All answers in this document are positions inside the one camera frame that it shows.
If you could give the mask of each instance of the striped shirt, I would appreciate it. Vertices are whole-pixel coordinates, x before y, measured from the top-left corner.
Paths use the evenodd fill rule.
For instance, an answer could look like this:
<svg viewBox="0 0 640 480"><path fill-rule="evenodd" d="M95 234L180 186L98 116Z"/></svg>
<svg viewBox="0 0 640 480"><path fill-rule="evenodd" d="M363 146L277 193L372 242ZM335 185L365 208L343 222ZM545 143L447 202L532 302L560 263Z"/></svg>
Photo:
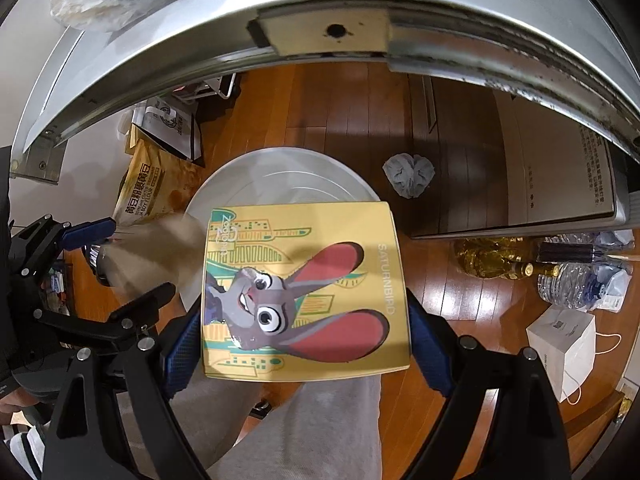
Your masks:
<svg viewBox="0 0 640 480"><path fill-rule="evenodd" d="M40 480L42 476L47 426L48 424L44 427L38 424L33 428L23 424L2 426L4 443L33 480Z"/></svg>

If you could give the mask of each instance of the person's leg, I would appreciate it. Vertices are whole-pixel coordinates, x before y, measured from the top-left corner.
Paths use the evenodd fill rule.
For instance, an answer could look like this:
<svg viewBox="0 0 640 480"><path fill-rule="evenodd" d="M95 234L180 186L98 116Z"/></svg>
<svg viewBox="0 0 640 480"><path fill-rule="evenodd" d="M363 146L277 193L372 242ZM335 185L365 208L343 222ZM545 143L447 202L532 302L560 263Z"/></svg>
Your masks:
<svg viewBox="0 0 640 480"><path fill-rule="evenodd" d="M175 395L170 403L175 418L205 469L235 444L251 408L260 400L261 387L260 383L207 378L199 364L189 386ZM140 472L158 478L142 443L129 395L119 394L118 403Z"/></svg>
<svg viewBox="0 0 640 480"><path fill-rule="evenodd" d="M306 383L208 471L216 480L382 478L380 376Z"/></svg>

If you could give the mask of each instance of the white rope handle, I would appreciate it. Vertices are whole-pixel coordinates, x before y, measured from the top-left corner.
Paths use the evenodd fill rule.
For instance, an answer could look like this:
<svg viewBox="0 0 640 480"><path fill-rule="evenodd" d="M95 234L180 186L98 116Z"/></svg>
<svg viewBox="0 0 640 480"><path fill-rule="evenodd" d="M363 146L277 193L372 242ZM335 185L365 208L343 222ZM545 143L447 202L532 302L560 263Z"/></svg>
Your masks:
<svg viewBox="0 0 640 480"><path fill-rule="evenodd" d="M566 391L562 390L562 393L564 393L564 395L566 396L566 402L568 402L571 406L575 406L576 404L578 404L578 402L580 402L580 399L582 398L582 386L580 386L580 383L576 381L573 377L571 377L571 375L569 375L567 371L565 371L564 373L566 374L567 377L569 377L574 383L578 385L578 400L576 400L575 402L571 402L569 400L569 396L566 394Z"/></svg>
<svg viewBox="0 0 640 480"><path fill-rule="evenodd" d="M618 342L616 343L616 345L613 348L610 348L609 350L605 350L604 352L596 352L596 355L608 354L609 352L613 352L616 348L618 348L618 345L620 343L622 343L622 336L620 334L601 334L600 332L596 332L596 335L601 335L602 337L617 337L618 338Z"/></svg>

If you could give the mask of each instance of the metal screw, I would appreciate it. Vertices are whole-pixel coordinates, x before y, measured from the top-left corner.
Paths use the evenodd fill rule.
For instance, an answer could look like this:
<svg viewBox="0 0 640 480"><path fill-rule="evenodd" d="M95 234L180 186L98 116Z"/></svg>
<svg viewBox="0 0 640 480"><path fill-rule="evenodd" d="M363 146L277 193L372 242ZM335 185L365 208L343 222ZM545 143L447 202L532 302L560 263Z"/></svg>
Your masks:
<svg viewBox="0 0 640 480"><path fill-rule="evenodd" d="M87 347L79 349L76 357L79 361L86 361L89 357L91 357L91 349Z"/></svg>
<svg viewBox="0 0 640 480"><path fill-rule="evenodd" d="M138 341L138 348L140 348L143 352L147 350L151 350L156 342L152 337L143 337L140 341Z"/></svg>
<svg viewBox="0 0 640 480"><path fill-rule="evenodd" d="M538 358L538 352L536 352L530 346L527 346L525 349L522 350L522 355L524 355L524 358L527 361L535 361Z"/></svg>
<svg viewBox="0 0 640 480"><path fill-rule="evenodd" d="M475 350L478 347L478 341L474 337L463 335L460 338L460 346L465 350Z"/></svg>

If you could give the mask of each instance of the plastic water bottle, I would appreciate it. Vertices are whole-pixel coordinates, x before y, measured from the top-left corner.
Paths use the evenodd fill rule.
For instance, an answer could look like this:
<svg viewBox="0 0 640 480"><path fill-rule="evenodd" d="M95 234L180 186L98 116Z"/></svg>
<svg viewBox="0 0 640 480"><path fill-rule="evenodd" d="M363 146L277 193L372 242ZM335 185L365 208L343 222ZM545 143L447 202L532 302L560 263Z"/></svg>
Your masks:
<svg viewBox="0 0 640 480"><path fill-rule="evenodd" d="M591 266L584 264L560 264L556 277L538 277L540 298L569 308L590 307L604 295L605 288Z"/></svg>

